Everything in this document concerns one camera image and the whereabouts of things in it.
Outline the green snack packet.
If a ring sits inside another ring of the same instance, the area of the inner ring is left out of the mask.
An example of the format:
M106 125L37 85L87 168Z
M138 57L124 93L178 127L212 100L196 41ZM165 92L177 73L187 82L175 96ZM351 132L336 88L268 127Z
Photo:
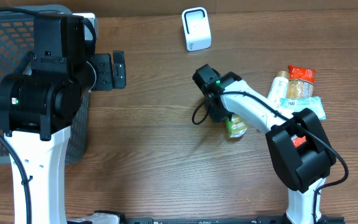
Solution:
M229 138L240 138L247 131L246 122L237 114L226 118L226 129Z

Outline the white tube gold cap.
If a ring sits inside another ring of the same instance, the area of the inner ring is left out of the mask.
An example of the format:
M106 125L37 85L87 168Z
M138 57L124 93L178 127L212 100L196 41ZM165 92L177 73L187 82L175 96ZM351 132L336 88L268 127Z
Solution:
M267 99L276 105L281 105L281 99L287 97L290 74L286 71L279 71L275 74L269 89Z

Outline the teal wipes packet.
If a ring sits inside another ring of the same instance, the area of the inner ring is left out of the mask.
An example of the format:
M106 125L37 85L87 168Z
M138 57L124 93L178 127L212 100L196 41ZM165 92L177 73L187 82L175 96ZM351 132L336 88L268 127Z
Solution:
M313 111L319 120L326 119L326 113L323 108L323 103L320 97L313 96L309 98L282 98L280 105L284 108L293 110L294 112L300 112L301 110L308 108Z

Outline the spaghetti pack red ends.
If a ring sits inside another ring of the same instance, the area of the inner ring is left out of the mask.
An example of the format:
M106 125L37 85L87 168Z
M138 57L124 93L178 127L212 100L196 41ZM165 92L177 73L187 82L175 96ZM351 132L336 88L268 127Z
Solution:
M312 97L316 70L289 65L287 98L304 99Z

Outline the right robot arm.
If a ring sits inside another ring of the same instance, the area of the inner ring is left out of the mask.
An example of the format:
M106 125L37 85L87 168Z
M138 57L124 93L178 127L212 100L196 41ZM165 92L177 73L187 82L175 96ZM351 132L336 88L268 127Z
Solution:
M238 115L265 135L272 165L288 187L284 223L327 223L317 189L325 184L336 156L317 115L282 108L254 91L233 72L220 75L208 64L193 81L205 97L207 115L220 123Z

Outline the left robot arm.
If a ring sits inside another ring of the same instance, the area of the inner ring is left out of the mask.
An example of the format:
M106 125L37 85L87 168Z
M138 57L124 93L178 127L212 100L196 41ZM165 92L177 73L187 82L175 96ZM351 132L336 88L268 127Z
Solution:
M84 96L126 86L124 53L98 54L82 14L36 14L31 73L0 82L0 140L11 159L16 223L68 223L65 157Z

